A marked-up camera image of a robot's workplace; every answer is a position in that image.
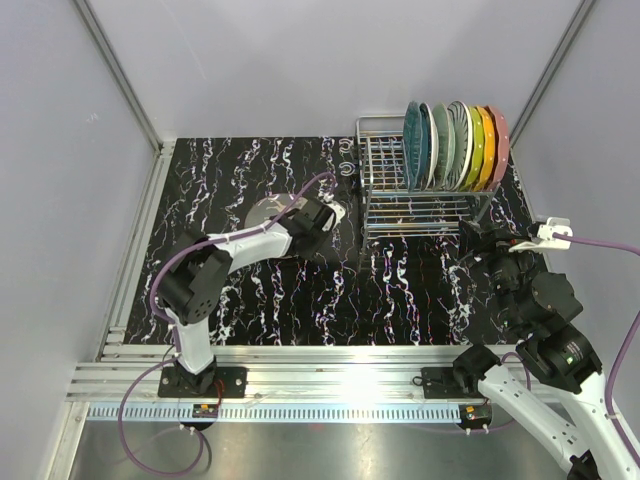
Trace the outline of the mint green plate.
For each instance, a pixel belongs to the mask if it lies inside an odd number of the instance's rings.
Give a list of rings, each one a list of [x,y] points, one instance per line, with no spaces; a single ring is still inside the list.
[[[453,120],[446,105],[439,103],[432,109],[432,112],[438,134],[438,155],[434,170],[434,188],[436,190],[445,190],[448,188],[449,176],[455,155],[455,132]]]

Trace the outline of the orange dotted plate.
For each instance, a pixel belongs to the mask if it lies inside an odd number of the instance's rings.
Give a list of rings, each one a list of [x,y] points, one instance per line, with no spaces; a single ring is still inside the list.
[[[486,107],[477,106],[484,132],[483,164],[476,182],[475,190],[482,191],[486,188],[493,173],[496,157],[496,132],[493,119]]]

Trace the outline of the pink dotted plate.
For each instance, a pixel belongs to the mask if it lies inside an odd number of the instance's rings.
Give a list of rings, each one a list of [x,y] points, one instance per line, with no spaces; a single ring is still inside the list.
[[[510,153],[509,129],[504,114],[495,106],[489,106],[496,131],[496,159],[489,189],[496,190],[501,183],[508,165]]]

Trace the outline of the green dotted plate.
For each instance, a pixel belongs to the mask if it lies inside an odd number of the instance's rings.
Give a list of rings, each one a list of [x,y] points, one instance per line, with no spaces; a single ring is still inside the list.
[[[473,149],[471,157],[471,166],[467,176],[467,186],[473,189],[482,169],[484,159],[484,128],[482,117],[476,107],[470,108],[473,126]]]

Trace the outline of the white blue striped plate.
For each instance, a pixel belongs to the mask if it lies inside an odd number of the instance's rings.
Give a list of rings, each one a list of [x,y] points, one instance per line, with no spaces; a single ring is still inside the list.
[[[450,171],[450,187],[458,190],[469,169],[473,146],[472,118],[469,107],[456,100],[447,107],[454,127],[455,152]]]

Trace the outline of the teal lettered plate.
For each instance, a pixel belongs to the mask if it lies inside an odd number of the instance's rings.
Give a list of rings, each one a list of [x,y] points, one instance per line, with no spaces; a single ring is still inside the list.
[[[426,122],[426,138],[428,139],[428,166],[425,169],[422,186],[424,190],[431,190],[433,189],[435,170],[438,164],[439,137],[431,107],[423,102],[420,104],[420,111]]]

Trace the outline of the teal scalloped plate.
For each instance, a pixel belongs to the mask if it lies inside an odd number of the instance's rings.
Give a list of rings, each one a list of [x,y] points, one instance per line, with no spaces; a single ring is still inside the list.
[[[427,105],[411,101],[405,112],[402,136],[405,184],[409,191],[419,189],[428,177],[430,127]]]

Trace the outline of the grey deer plate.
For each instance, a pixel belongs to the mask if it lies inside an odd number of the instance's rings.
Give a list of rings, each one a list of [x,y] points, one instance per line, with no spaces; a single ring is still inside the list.
[[[280,193],[267,196],[254,204],[247,213],[244,228],[257,227],[270,222],[278,215],[284,218],[300,204],[300,199],[294,201],[293,194]]]

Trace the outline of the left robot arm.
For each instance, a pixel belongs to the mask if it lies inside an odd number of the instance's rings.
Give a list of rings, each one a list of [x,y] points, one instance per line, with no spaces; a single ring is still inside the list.
[[[162,367],[158,394],[219,397],[244,379],[244,368],[217,365],[209,341],[209,317],[227,277],[270,259],[312,259],[345,215],[336,201],[276,194],[251,208],[243,230],[180,237],[150,294],[153,313],[172,327],[176,349],[175,363]]]

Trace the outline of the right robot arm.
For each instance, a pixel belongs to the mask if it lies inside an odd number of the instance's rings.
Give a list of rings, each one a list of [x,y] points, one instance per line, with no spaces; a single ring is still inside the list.
[[[519,384],[504,360],[483,345],[454,360],[454,388],[499,405],[570,479],[638,478],[639,441],[614,402],[613,387],[639,323],[632,323],[610,372],[604,372],[593,346],[572,323],[583,306],[567,277],[540,271],[527,257],[573,244],[633,254],[638,248],[576,237],[569,220],[557,217],[534,224],[525,235],[461,221],[459,238],[461,260],[483,263],[491,275],[507,327],[520,340],[515,355],[526,376],[550,388],[571,419],[565,421]]]

